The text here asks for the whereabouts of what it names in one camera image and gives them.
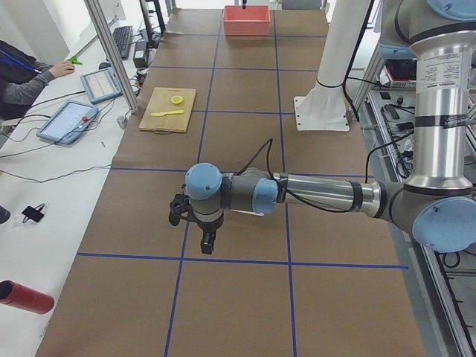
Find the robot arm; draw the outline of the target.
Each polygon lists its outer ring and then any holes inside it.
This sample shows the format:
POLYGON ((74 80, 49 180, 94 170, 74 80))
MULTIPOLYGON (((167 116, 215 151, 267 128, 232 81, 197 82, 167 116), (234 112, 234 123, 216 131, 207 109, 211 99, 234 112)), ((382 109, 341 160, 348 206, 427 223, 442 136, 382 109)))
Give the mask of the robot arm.
POLYGON ((298 202, 329 213, 383 219, 440 253, 475 242, 472 183, 464 176, 467 101, 475 49, 473 1, 386 1, 381 42, 416 59, 413 169, 402 183, 339 181, 272 173, 250 165, 221 173, 196 164, 170 203, 169 222, 196 223, 213 252, 226 210, 269 214, 298 202))

